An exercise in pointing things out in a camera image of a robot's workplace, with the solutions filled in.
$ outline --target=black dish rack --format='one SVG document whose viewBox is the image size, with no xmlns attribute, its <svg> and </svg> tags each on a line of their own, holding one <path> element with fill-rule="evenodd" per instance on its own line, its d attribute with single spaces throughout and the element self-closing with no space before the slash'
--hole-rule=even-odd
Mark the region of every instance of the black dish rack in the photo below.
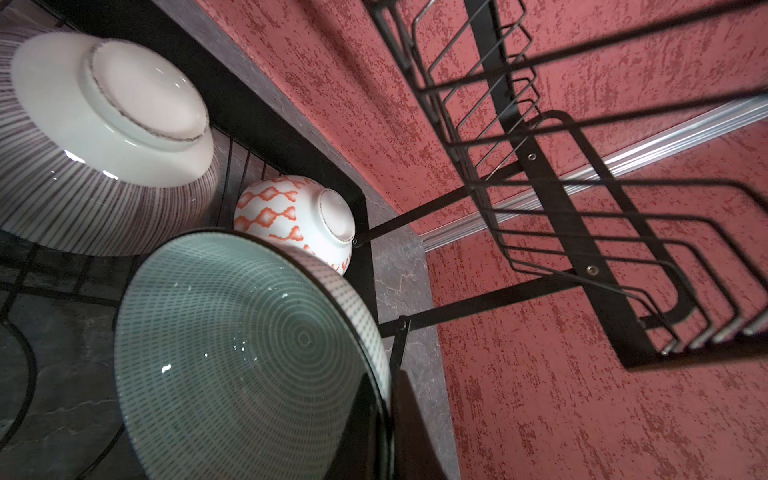
<svg viewBox="0 0 768 480">
<path fill-rule="evenodd" d="M 297 137 L 295 131 L 290 134 L 292 136 L 289 135 L 290 138 L 286 139 L 286 144 L 299 145 L 298 148 L 301 151 L 265 152 L 258 148 L 261 143 L 260 136 L 264 135 L 264 132 L 259 133 L 259 130 L 269 127 L 270 124 L 284 123 L 284 121 L 277 117 L 274 112 L 264 111 L 264 115 L 272 115 L 272 117 L 269 117 L 262 124 L 254 124 L 253 119 L 256 116 L 253 115 L 252 111 L 248 111 L 246 106 L 263 103 L 223 65 L 188 38 L 154 4 L 149 1 L 85 2 L 84 0 L 74 2 L 47 0 L 40 3 L 61 19 L 59 25 L 78 26 L 93 35 L 126 38 L 159 51 L 163 56 L 176 63 L 198 86 L 210 107 L 211 118 L 222 131 L 228 132 L 226 135 L 229 141 L 227 170 L 223 179 L 224 189 L 221 198 L 214 204 L 210 224 L 230 226 L 231 216 L 228 214 L 232 209 L 230 204 L 237 201 L 237 194 L 243 188 L 246 173 L 249 171 L 248 164 L 251 161 L 260 166 L 262 178 L 268 173 L 268 166 L 264 158 L 274 159 L 272 163 L 276 172 L 310 174 L 314 177 L 318 173 L 322 174 L 323 178 L 317 178 L 317 180 L 339 191 L 353 209 L 359 233 L 355 240 L 355 256 L 351 263 L 354 268 L 350 269 L 346 278 L 366 301 L 374 316 L 376 315 L 376 299 L 372 287 L 373 274 L 369 242 L 466 197 L 472 199 L 493 240 L 511 268 L 518 272 L 535 275 L 537 278 L 450 305 L 381 323 L 379 330 L 382 336 L 395 337 L 390 365 L 396 371 L 396 375 L 398 375 L 397 371 L 399 371 L 402 362 L 408 332 L 411 329 L 433 326 L 463 316 L 470 316 L 575 287 L 584 288 L 617 357 L 627 369 L 662 369 L 702 362 L 743 359 L 768 353 L 768 333 L 763 331 L 765 323 L 768 322 L 768 306 L 764 305 L 758 314 L 750 318 L 744 317 L 741 314 L 742 308 L 736 300 L 737 297 L 721 280 L 707 260 L 706 255 L 700 252 L 689 241 L 690 239 L 660 238 L 649 224 L 649 220 L 671 220 L 709 225 L 729 247 L 736 261 L 760 285 L 762 293 L 767 294 L 768 281 L 766 281 L 764 272 L 750 260 L 731 235 L 715 220 L 695 215 L 640 212 L 627 194 L 626 189 L 629 187 L 733 188 L 750 198 L 761 214 L 766 214 L 768 213 L 768 204 L 763 197 L 746 185 L 727 180 L 617 180 L 611 175 L 610 170 L 581 131 L 583 127 L 698 108 L 705 105 L 722 104 L 740 98 L 766 94 L 768 91 L 765 88 L 735 91 L 731 94 L 698 98 L 694 101 L 575 121 L 562 111 L 541 111 L 539 107 L 540 94 L 535 84 L 538 77 L 536 68 L 546 62 L 583 54 L 597 48 L 652 35 L 706 18 L 743 11 L 766 3 L 765 0 L 727 2 L 532 57 L 526 56 L 526 52 L 533 42 L 533 37 L 523 25 L 526 8 L 521 0 L 509 0 L 516 2 L 521 12 L 512 22 L 502 21 L 495 0 L 465 0 L 468 21 L 454 39 L 445 46 L 440 56 L 432 64 L 427 65 L 416 41 L 417 29 L 419 22 L 429 12 L 435 1 L 428 0 L 426 7 L 410 25 L 407 25 L 401 16 L 398 0 L 379 0 L 377 2 L 365 0 L 364 3 L 464 185 L 371 229 L 368 228 L 362 191 L 326 158 L 322 157 L 319 152 L 313 150 L 313 147 L 308 145 L 305 139 L 301 138 L 300 135 Z M 438 63 L 455 44 L 458 37 L 467 31 L 471 31 L 474 35 L 478 52 L 481 54 L 480 62 L 463 77 L 442 83 L 435 82 L 432 78 L 434 64 Z M 519 36 L 522 41 L 520 49 L 510 55 L 507 51 L 507 39 L 513 35 Z M 206 71 L 212 65 L 213 70 Z M 478 84 L 487 85 L 487 90 L 472 108 L 464 112 L 463 119 L 456 123 L 449 113 L 451 110 L 447 103 L 457 91 L 469 85 L 476 86 Z M 463 137 L 461 134 L 463 122 L 480 107 L 483 101 L 488 99 L 492 101 L 495 109 L 494 120 L 481 135 Z M 559 123 L 542 126 L 547 120 L 555 120 Z M 503 133 L 485 136 L 485 133 L 494 127 L 499 127 Z M 541 145 L 537 142 L 537 136 L 556 132 L 566 132 L 571 135 L 573 141 L 588 159 L 589 164 L 599 175 L 600 180 L 558 179 L 550 160 L 547 159 Z M 232 152 L 236 143 L 250 146 L 243 170 L 233 169 Z M 473 161 L 470 149 L 482 145 L 490 145 L 491 153 L 487 153 L 479 161 Z M 508 153 L 503 155 L 500 160 L 494 161 L 493 166 L 490 166 L 491 161 L 489 159 L 493 158 L 492 152 L 497 149 Z M 292 160 L 297 157 L 309 158 L 311 161 L 295 162 Z M 306 169 L 306 165 L 317 165 L 317 162 L 322 164 L 322 169 L 313 169 L 311 173 L 303 170 Z M 518 174 L 524 174 L 527 180 L 515 180 L 515 175 Z M 603 187 L 610 193 L 620 211 L 580 211 L 568 196 L 567 187 L 570 186 Z M 495 208 L 489 192 L 493 189 L 511 189 L 514 187 L 531 187 L 541 201 L 542 209 Z M 509 214 L 541 216 L 548 220 L 552 230 L 523 231 L 505 228 L 503 224 L 499 223 L 497 216 Z M 585 222 L 585 219 L 591 218 L 626 220 L 634 233 L 620 236 L 594 235 Z M 561 250 L 520 247 L 510 241 L 511 236 L 554 239 L 561 245 Z M 652 258 L 609 256 L 602 253 L 598 242 L 641 244 L 650 251 Z M 669 246 L 687 249 L 723 298 L 726 299 L 733 313 L 725 323 L 718 323 L 710 315 L 707 306 L 698 299 L 694 284 L 688 280 L 685 269 L 668 251 Z M 77 303 L 90 303 L 115 308 L 116 311 L 124 288 L 130 281 L 133 272 L 141 264 L 143 257 L 121 259 L 79 257 L 32 245 L 11 236 L 3 237 L 0 248 L 2 248 L 2 265 L 11 269 L 15 275 L 12 281 L 0 283 L 0 290 L 7 292 L 5 298 L 0 297 L 3 302 L 0 320 L 2 325 L 22 346 L 28 368 L 28 385 L 22 408 L 0 440 L 0 449 L 2 449 L 24 420 L 34 395 L 37 379 L 35 353 L 22 332 L 9 319 L 9 313 L 18 296 L 40 296 Z M 532 263 L 523 260 L 519 255 L 520 252 L 564 257 L 570 262 L 571 268 L 556 270 Z M 42 257 L 50 261 L 38 262 L 38 259 Z M 617 263 L 660 267 L 677 291 L 677 302 L 672 308 L 664 311 L 658 306 L 659 302 L 648 291 L 636 286 L 619 284 L 611 269 L 611 265 Z M 101 272 L 98 275 L 105 276 L 99 278 L 97 274 L 94 274 L 95 271 Z M 30 284 L 29 280 L 35 276 L 52 276 L 56 279 L 57 284 L 66 287 L 39 286 L 35 282 Z M 106 283 L 108 286 L 106 290 L 109 290 L 110 294 L 84 292 L 84 286 L 93 282 Z M 642 305 L 646 314 L 638 315 L 630 300 Z M 698 312 L 698 315 L 703 317 L 704 326 L 692 338 L 683 339 L 676 329 L 687 325 L 691 317 L 694 316 L 694 312 Z M 665 331 L 668 335 L 668 340 L 662 346 L 654 345 L 649 336 L 649 332 L 659 330 Z M 408 405 L 411 407 L 415 405 L 413 398 L 409 400 Z M 85 478 L 94 471 L 95 467 L 115 445 L 123 431 L 124 428 L 120 427 L 114 438 L 107 444 L 106 449 L 77 478 Z M 402 446 L 396 445 L 396 448 L 401 449 Z M 431 452 L 425 452 L 424 455 L 429 456 L 434 466 L 434 455 Z"/>
</svg>

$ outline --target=metal strip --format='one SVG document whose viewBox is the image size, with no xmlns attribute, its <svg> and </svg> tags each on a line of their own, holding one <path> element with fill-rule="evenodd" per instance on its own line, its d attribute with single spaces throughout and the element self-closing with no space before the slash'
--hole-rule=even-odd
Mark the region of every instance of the metal strip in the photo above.
<svg viewBox="0 0 768 480">
<path fill-rule="evenodd" d="M 768 117 L 768 95 L 731 101 L 608 155 L 603 161 L 611 169 L 611 174 L 614 177 L 619 177 L 766 117 Z M 598 174 L 589 165 L 573 170 L 559 178 L 561 180 L 599 179 Z M 572 195 L 587 188 L 590 187 L 571 185 L 565 190 L 569 195 Z M 541 202 L 533 190 L 530 190 L 502 200 L 494 204 L 493 207 L 536 210 L 541 208 Z M 497 218 L 498 222 L 501 223 L 516 216 L 514 214 L 499 214 Z M 424 243 L 424 250 L 429 252 L 482 230 L 485 230 L 485 223 L 480 214 L 474 212 L 423 233 L 420 238 Z"/>
</svg>

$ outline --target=marble surface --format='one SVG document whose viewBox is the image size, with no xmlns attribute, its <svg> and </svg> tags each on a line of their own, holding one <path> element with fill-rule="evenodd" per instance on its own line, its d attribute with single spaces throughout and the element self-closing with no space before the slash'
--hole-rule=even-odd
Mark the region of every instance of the marble surface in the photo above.
<svg viewBox="0 0 768 480">
<path fill-rule="evenodd" d="M 334 164 L 349 175 L 366 195 L 371 225 L 396 215 L 365 182 L 357 170 L 193 1 L 156 0 L 174 20 L 216 55 L 264 101 L 310 139 Z M 14 0 L 3 11 L 3 25 L 34 22 L 52 26 L 55 20 L 28 0 Z M 277 175 L 241 146 L 233 146 L 229 183 L 224 185 L 229 142 L 214 132 L 217 153 L 223 155 L 220 189 L 206 224 L 224 224 L 243 185 Z M 5 260 L 21 261 L 27 244 L 15 243 L 0 233 L 0 253 Z M 432 307 L 425 254 L 418 236 L 409 228 L 390 233 L 372 243 L 379 318 L 396 319 Z M 38 268 L 28 285 L 68 291 L 74 285 L 82 260 L 43 250 L 35 257 Z M 130 259 L 99 259 L 91 267 L 83 293 L 119 298 Z M 17 270 L 0 268 L 0 280 L 13 282 Z M 0 290 L 0 301 L 6 292 Z M 121 424 L 112 369 L 111 322 L 114 310 L 33 296 L 20 296 L 10 313 L 12 321 L 29 338 L 38 355 L 38 387 L 30 412 L 0 453 L 0 480 L 74 478 L 109 443 Z M 386 340 L 391 349 L 392 340 Z M 11 424 L 21 405 L 26 368 L 18 344 L 0 331 L 0 434 Z M 409 373 L 420 409 L 443 468 L 451 480 L 459 478 L 453 426 L 445 388 L 442 354 L 435 328 L 412 332 L 403 368 Z M 122 435 L 113 451 L 89 478 L 145 478 L 130 442 Z"/>
</svg>

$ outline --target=dishware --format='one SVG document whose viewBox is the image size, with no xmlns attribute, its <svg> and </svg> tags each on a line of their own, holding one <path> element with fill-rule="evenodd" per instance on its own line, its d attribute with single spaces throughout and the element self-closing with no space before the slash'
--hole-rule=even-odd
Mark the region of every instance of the dishware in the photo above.
<svg viewBox="0 0 768 480">
<path fill-rule="evenodd" d="M 311 178 L 284 175 L 249 186 L 237 202 L 234 229 L 303 249 L 342 275 L 352 259 L 352 211 Z"/>
<path fill-rule="evenodd" d="M 355 290 L 303 250 L 245 233 L 196 231 L 153 252 L 114 344 L 150 478 L 322 478 L 361 385 L 388 415 L 384 346 Z"/>
<path fill-rule="evenodd" d="M 0 31 L 0 228 L 57 250 L 146 253 L 197 225 L 219 177 L 191 82 L 127 41 Z"/>
</svg>

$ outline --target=red textured wallpaper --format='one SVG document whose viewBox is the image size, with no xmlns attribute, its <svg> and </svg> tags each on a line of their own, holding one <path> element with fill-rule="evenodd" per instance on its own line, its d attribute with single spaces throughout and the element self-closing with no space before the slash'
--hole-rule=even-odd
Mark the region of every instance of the red textured wallpaper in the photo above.
<svg viewBox="0 0 768 480">
<path fill-rule="evenodd" d="M 452 165 L 362 0 L 198 1 L 394 208 L 411 209 L 458 186 Z M 529 0 L 524 25 L 535 37 L 529 52 L 563 47 L 712 3 L 716 2 Z M 426 0 L 399 4 L 407 20 Z M 502 23 L 521 14 L 515 0 L 499 4 Z M 425 58 L 435 58 L 466 19 L 461 0 L 437 2 L 418 30 Z M 545 65 L 538 79 L 541 106 L 584 118 L 762 84 L 768 78 L 766 22 L 768 7 L 762 7 Z M 513 35 L 509 51 L 515 46 L 519 38 Z M 445 80 L 464 74 L 478 58 L 468 30 L 435 69 L 435 76 Z M 450 105 L 455 120 L 480 94 L 468 88 L 456 95 Z M 601 154 L 610 154 L 693 114 L 596 127 L 589 134 Z M 490 102 L 484 104 L 463 133 L 479 133 L 493 116 Z M 581 166 L 573 151 L 554 141 L 548 144 L 558 173 Z M 475 158 L 482 153 L 474 151 Z M 472 210 L 470 203 L 460 203 L 413 226 L 423 233 Z"/>
<path fill-rule="evenodd" d="M 768 193 L 768 121 L 633 175 L 729 177 Z M 727 189 L 633 189 L 630 195 L 644 211 L 706 213 L 721 220 L 750 257 L 768 268 L 768 219 L 743 196 Z M 597 188 L 574 201 L 582 209 L 612 205 Z M 543 223 L 516 217 L 505 225 L 533 230 Z M 625 231 L 621 222 L 588 226 L 593 233 Z M 707 229 L 652 226 L 662 236 L 698 245 L 746 315 L 768 301 Z M 530 237 L 509 240 L 557 248 Z M 684 268 L 690 265 L 679 250 L 670 251 Z M 569 267 L 567 260 L 520 255 Z M 486 233 L 434 250 L 427 259 L 437 305 L 529 278 L 511 271 Z M 674 301 L 660 272 L 618 270 L 622 283 L 648 288 L 663 303 Z M 722 298 L 699 272 L 686 270 L 703 304 L 722 323 L 730 314 Z M 691 322 L 700 325 L 700 317 Z M 768 478 L 766 361 L 627 373 L 581 290 L 447 323 L 439 327 L 439 338 L 463 478 Z"/>
</svg>

